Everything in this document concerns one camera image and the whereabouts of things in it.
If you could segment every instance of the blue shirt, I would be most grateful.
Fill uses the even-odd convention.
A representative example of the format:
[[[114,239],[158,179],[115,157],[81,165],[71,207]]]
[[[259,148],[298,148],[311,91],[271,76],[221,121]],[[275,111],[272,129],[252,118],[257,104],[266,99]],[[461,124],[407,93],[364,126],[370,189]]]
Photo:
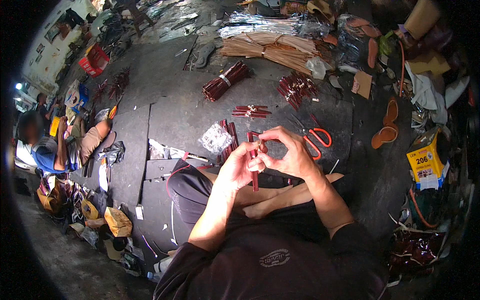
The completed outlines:
[[[55,170],[55,156],[57,155],[58,145],[54,139],[42,137],[35,145],[32,146],[32,157],[38,167],[43,171],[60,174],[75,171],[81,168],[80,160],[76,155],[76,143],[67,144],[67,161],[65,162],[65,170]]]

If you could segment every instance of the red scissors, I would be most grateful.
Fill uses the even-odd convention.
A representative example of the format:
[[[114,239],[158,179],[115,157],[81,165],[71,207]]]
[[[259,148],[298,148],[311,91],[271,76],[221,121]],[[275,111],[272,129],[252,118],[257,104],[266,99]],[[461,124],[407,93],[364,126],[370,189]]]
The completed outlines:
[[[321,129],[321,128],[313,128],[313,129],[309,129],[309,128],[306,128],[302,122],[300,122],[300,120],[295,117],[292,113],[291,113],[293,119],[297,122],[293,122],[292,120],[289,119],[290,123],[292,123],[295,127],[297,127],[298,129],[300,129],[302,132],[305,133],[305,135],[303,136],[303,139],[305,141],[307,141],[310,146],[312,146],[312,148],[317,151],[318,153],[318,156],[317,157],[314,157],[313,159],[314,160],[318,160],[322,157],[322,153],[320,152],[320,150],[318,150],[317,146],[315,146],[314,143],[312,143],[312,141],[308,138],[307,134],[310,132],[311,134],[313,134],[313,136],[325,147],[330,147],[332,145],[332,137],[330,136],[330,134],[325,130],[325,129]],[[313,121],[315,121],[315,123],[317,123],[318,127],[320,126],[320,124],[318,123],[317,119],[315,118],[314,115],[310,115],[313,119]],[[323,132],[326,137],[328,138],[328,143],[325,143],[324,140],[322,140],[318,135],[317,133],[315,133],[315,131],[318,131],[318,132]]]

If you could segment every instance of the red box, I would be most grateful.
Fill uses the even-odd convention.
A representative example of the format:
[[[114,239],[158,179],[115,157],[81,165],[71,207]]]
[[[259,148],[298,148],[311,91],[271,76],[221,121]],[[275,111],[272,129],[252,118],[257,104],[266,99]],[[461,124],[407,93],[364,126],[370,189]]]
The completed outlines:
[[[98,46],[98,43],[91,46],[86,51],[86,56],[82,58],[78,64],[85,70],[91,77],[95,78],[99,76],[108,65],[110,59],[105,52]]]

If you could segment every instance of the orange hose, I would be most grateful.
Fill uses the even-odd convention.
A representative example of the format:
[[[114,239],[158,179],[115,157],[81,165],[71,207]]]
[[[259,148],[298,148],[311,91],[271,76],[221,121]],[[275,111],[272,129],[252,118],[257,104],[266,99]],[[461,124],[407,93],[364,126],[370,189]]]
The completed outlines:
[[[428,228],[436,228],[438,224],[435,225],[430,225],[424,218],[423,215],[420,212],[419,206],[417,205],[417,200],[415,200],[415,196],[413,195],[412,189],[410,189],[410,197],[412,197],[413,205],[415,206],[415,210],[417,211],[417,214],[420,217],[421,222]]]
[[[401,98],[403,90],[403,79],[405,78],[405,53],[403,51],[402,41],[398,41],[398,43],[400,44],[400,48],[402,49],[402,80],[400,81],[400,94],[398,95]]]

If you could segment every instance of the yellow box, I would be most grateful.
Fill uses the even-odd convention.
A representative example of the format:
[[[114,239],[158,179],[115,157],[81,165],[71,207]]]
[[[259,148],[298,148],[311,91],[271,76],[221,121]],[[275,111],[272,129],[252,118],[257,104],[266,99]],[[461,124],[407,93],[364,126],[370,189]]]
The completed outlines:
[[[50,126],[50,135],[51,136],[57,136],[57,131],[59,128],[60,124],[60,118],[59,117],[53,117],[52,125]]]
[[[415,139],[407,158],[412,167],[417,189],[438,189],[442,186],[450,163],[444,165],[437,153],[438,127],[432,128]]]

